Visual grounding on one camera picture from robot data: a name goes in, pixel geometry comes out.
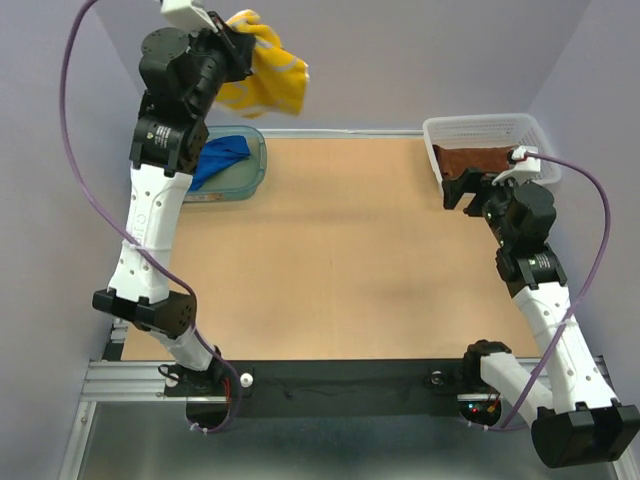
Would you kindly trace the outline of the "brown towel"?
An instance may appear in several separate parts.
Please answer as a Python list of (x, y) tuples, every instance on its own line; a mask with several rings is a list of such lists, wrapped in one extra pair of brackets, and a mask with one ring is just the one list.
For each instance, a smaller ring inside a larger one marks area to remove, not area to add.
[(508, 170), (509, 154), (515, 148), (515, 145), (458, 149), (433, 146), (436, 162), (444, 180), (457, 179), (468, 168), (476, 168), (488, 173), (501, 173)]

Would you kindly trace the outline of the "yellow white towel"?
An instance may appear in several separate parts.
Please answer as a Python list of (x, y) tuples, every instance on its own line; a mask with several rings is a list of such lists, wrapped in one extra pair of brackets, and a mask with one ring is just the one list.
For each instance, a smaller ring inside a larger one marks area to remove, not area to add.
[(269, 112), (300, 115), (310, 80), (308, 64), (286, 50), (276, 31), (253, 10), (236, 13), (227, 20), (227, 25), (234, 32), (255, 39), (252, 74), (241, 81), (223, 84), (216, 104), (248, 119)]

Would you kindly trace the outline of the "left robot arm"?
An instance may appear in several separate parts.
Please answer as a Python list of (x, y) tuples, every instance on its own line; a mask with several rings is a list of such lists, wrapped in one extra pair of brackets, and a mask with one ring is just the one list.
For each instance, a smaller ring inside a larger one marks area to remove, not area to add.
[(168, 267), (178, 216), (204, 147), (206, 117), (223, 84), (251, 74), (255, 39), (232, 31), (193, 1), (165, 1), (169, 25), (141, 45), (145, 90), (130, 149), (131, 195), (119, 260), (94, 309), (158, 341), (199, 393), (215, 392), (225, 368), (196, 327), (195, 293), (171, 290)]

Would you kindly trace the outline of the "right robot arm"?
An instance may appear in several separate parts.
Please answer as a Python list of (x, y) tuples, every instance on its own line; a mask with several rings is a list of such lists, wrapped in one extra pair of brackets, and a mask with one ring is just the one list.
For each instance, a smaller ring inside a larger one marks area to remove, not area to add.
[(624, 405), (603, 378), (571, 313), (567, 277), (547, 242), (556, 220), (552, 193), (531, 181), (467, 169), (442, 182), (443, 205), (472, 195), (466, 215), (481, 217), (496, 238), (496, 267), (541, 350), (549, 384), (527, 372), (504, 343), (479, 340), (460, 366), (463, 384), (486, 386), (530, 428), (549, 468), (618, 460), (639, 432), (639, 410)]

